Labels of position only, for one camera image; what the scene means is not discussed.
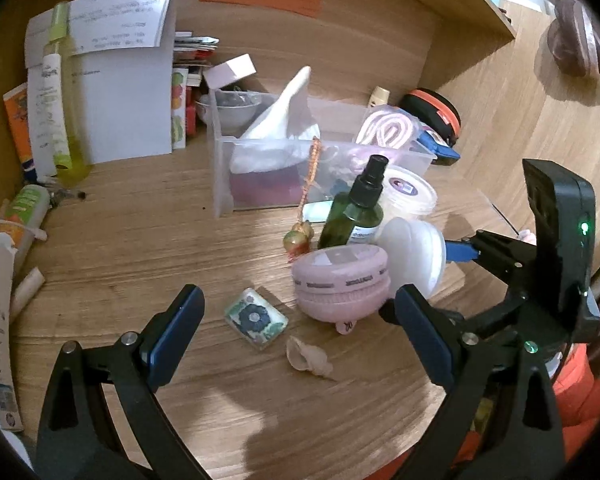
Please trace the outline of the white round cotton pad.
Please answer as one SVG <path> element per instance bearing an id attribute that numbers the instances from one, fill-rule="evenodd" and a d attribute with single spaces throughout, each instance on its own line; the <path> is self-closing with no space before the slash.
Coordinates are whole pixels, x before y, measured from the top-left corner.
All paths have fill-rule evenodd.
<path id="1" fill-rule="evenodd" d="M 442 233 L 422 220 L 390 220 L 377 239 L 388 256 L 390 295 L 403 285 L 415 285 L 426 299 L 434 296 L 446 263 Z"/>

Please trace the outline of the white tape roll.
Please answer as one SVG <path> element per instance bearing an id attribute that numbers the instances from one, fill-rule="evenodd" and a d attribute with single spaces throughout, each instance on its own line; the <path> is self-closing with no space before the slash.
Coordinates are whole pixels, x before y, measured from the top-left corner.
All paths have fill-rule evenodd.
<path id="1" fill-rule="evenodd" d="M 386 169 L 379 199 L 385 221 L 427 217 L 437 201 L 436 190 L 418 174 L 396 165 Z"/>

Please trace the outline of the dark green spray bottle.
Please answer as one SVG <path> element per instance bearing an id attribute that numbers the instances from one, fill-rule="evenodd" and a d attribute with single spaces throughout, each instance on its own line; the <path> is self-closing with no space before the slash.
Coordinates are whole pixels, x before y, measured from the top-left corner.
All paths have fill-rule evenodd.
<path id="1" fill-rule="evenodd" d="M 373 154 L 348 192 L 338 193 L 332 201 L 317 247 L 320 249 L 370 244 L 384 220 L 379 199 L 384 187 L 388 158 Z"/>

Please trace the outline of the pink round compact case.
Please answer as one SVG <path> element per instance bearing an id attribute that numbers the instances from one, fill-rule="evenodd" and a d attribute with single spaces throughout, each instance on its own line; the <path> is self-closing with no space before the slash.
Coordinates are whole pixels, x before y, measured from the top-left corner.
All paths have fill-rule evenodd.
<path id="1" fill-rule="evenodd" d="M 380 247 L 353 244 L 310 252 L 291 265 L 299 309 L 330 323 L 341 335 L 379 310 L 389 298 L 388 255 Z"/>

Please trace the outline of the mint green tube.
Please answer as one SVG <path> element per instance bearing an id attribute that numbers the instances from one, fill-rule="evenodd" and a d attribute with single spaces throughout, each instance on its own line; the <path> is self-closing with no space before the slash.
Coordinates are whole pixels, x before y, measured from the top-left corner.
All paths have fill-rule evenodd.
<path id="1" fill-rule="evenodd" d="M 307 203 L 302 208 L 302 220 L 309 221 L 310 223 L 325 223 L 331 209 L 331 200 Z"/>

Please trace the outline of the beaded charm with bell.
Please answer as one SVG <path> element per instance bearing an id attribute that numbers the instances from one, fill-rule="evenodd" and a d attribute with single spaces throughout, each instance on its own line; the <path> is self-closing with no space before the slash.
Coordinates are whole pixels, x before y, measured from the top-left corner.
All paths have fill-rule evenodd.
<path id="1" fill-rule="evenodd" d="M 308 173 L 304 179 L 300 202 L 297 208 L 296 222 L 283 238 L 283 248 L 289 262 L 293 262 L 299 257 L 307 254 L 311 248 L 311 240 L 314 237 L 314 229 L 309 220 L 304 220 L 303 209 L 308 203 L 309 192 L 315 183 L 318 164 L 322 151 L 322 142 L 314 136 L 309 151 Z"/>

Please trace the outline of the white plastic bag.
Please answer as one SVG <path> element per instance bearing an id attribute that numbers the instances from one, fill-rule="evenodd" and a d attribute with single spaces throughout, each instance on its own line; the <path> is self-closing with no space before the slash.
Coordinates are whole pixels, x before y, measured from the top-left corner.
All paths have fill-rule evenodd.
<path id="1" fill-rule="evenodd" d="M 230 159 L 232 174 L 282 170 L 309 157 L 310 142 L 321 130 L 309 108 L 311 67 L 304 66 L 277 100 L 239 138 Z"/>

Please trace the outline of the clear plastic storage bin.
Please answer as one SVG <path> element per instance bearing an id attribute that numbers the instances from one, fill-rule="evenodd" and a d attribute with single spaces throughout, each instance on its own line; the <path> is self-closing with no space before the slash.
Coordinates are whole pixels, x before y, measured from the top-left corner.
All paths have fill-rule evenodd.
<path id="1" fill-rule="evenodd" d="M 300 202 L 312 140 L 249 139 L 246 131 L 277 100 L 275 94 L 212 90 L 202 100 L 212 148 L 213 213 L 292 207 Z M 308 99 L 321 131 L 321 153 L 308 201 L 321 202 L 350 186 L 370 155 L 381 154 L 414 174 L 426 174 L 437 156 L 417 140 L 393 150 L 355 142 L 368 115 L 361 105 Z"/>

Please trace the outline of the blue pencil pouch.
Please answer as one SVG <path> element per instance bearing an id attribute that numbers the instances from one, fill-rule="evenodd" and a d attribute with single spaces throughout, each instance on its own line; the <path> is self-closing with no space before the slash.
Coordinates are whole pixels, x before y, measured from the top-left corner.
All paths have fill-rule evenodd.
<path id="1" fill-rule="evenodd" d="M 417 141 L 422 144 L 424 148 L 429 150 L 431 153 L 436 155 L 434 164 L 439 166 L 452 166 L 460 160 L 460 154 L 451 148 L 449 144 L 442 139 L 439 133 L 436 133 L 434 129 L 428 126 L 423 126 L 422 131 L 419 133 Z"/>

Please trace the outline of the black orange zipper case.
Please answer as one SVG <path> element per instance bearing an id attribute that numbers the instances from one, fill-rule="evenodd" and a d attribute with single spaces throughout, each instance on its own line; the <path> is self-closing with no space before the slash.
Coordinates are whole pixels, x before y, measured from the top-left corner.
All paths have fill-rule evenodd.
<path id="1" fill-rule="evenodd" d="M 462 120 L 455 106 L 442 94 L 426 88 L 416 88 L 404 94 L 399 107 L 418 118 L 442 137 L 452 148 L 460 137 Z"/>

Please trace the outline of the beige seashell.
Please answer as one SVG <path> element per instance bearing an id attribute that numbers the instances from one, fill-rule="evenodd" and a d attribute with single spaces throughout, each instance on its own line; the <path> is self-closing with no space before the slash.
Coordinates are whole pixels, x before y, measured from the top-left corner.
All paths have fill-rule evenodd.
<path id="1" fill-rule="evenodd" d="M 295 336 L 286 341 L 286 358 L 298 372 L 308 372 L 318 377 L 330 377 L 334 371 L 326 352 L 313 344 L 306 344 Z"/>

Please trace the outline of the green orange tube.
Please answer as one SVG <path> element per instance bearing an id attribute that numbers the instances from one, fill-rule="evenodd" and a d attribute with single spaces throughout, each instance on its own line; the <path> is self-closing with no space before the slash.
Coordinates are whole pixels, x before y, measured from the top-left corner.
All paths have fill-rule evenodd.
<path id="1" fill-rule="evenodd" d="M 36 240 L 33 230 L 41 229 L 41 224 L 50 209 L 50 192 L 37 184 L 25 185 L 7 205 L 0 223 L 0 232 L 12 238 L 17 249 L 14 262 L 14 274 L 17 275 L 27 258 L 27 254 Z"/>

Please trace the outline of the clear glass bowl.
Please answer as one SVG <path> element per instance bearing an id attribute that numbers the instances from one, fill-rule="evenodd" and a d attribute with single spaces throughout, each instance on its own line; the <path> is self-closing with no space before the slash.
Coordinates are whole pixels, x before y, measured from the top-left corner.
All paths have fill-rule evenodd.
<path id="1" fill-rule="evenodd" d="M 257 92 L 219 90 L 215 92 L 215 102 L 221 130 L 233 134 L 242 133 L 252 123 L 262 98 Z M 208 127 L 212 126 L 212 106 L 208 94 L 198 98 L 196 112 L 202 122 Z"/>

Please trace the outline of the small pink white box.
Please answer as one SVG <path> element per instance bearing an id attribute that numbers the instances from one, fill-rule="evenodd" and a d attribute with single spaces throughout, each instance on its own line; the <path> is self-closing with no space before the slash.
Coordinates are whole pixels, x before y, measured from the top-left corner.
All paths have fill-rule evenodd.
<path id="1" fill-rule="evenodd" d="M 219 65 L 207 68 L 204 71 L 204 80 L 210 89 L 216 90 L 234 84 L 255 73 L 257 73 L 256 66 L 254 66 L 250 55 L 242 54 Z"/>

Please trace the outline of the fruit pattern carton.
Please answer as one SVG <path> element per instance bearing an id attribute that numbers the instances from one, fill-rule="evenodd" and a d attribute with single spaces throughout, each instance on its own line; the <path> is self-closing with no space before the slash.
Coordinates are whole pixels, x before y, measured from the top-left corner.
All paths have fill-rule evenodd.
<path id="1" fill-rule="evenodd" d="M 186 147 L 186 68 L 174 67 L 171 79 L 171 140 L 172 148 Z"/>

